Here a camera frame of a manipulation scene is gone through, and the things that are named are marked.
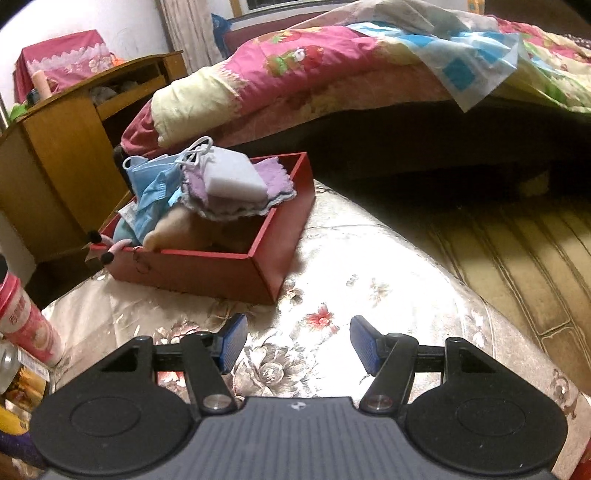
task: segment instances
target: blue face mask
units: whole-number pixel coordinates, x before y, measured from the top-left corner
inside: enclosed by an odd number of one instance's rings
[[[208,147],[213,143],[211,138]],[[131,187],[137,197],[138,208],[135,214],[133,231],[137,240],[144,243],[148,235],[168,209],[178,200],[181,191],[182,172],[179,163],[188,163],[201,150],[199,139],[191,147],[176,155],[162,155],[153,160],[134,155],[123,162]]]

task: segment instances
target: blanket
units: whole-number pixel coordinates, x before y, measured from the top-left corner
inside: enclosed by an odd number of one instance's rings
[[[373,27],[360,28],[362,22],[396,33],[370,32]],[[476,85],[476,96],[466,95],[463,79],[456,85],[443,81],[446,92],[434,95],[437,99],[451,95],[464,110],[492,94],[590,111],[591,88],[579,78],[581,73],[574,67],[570,71],[556,68],[543,55],[533,54],[525,48],[521,32],[500,31],[499,22],[420,0],[359,0],[298,25],[302,28],[246,42],[228,60],[159,90],[125,131],[121,143],[128,154],[153,158],[180,150],[205,132],[214,135],[219,145],[231,146],[238,138],[254,140],[333,111],[415,101],[417,95],[405,100],[404,95],[382,93],[365,106],[359,102],[352,106],[355,102],[349,97],[359,96],[354,88],[364,78],[392,78],[393,66],[398,73],[422,75],[424,82],[432,82],[435,73],[439,84],[444,79],[437,72],[445,67],[455,67],[448,69],[452,79],[457,79],[457,72],[469,79],[473,76],[470,88]],[[435,43],[455,44],[457,54],[445,57],[445,66],[426,61],[424,53],[432,48],[427,45]],[[472,60],[484,66],[482,71],[462,58],[453,61],[468,48]],[[502,55],[493,59],[491,53],[497,52]],[[416,68],[419,65],[431,71]],[[322,93],[331,91],[339,93]],[[441,92],[440,85],[436,92]],[[433,99],[428,92],[425,97]],[[255,126],[248,124],[253,118]]]

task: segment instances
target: white lace trim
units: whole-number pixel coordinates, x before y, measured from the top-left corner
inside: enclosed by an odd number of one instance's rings
[[[68,68],[73,64],[89,61],[96,56],[106,57],[110,54],[105,43],[97,43],[94,47],[81,47],[78,50],[72,50],[70,53],[64,52],[61,55],[54,55],[51,58],[42,60],[33,60],[27,62],[27,70],[33,75],[37,70],[55,70],[59,68]]]

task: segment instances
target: curtain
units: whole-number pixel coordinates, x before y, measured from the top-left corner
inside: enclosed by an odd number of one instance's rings
[[[212,15],[207,0],[159,0],[170,40],[183,50],[187,71],[223,60],[213,38]]]

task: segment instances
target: plastic bottle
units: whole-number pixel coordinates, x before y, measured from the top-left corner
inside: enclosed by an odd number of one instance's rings
[[[49,371],[28,353],[0,341],[0,395],[31,413],[49,393]]]
[[[0,254],[0,333],[44,364],[54,367],[64,354],[61,339]]]

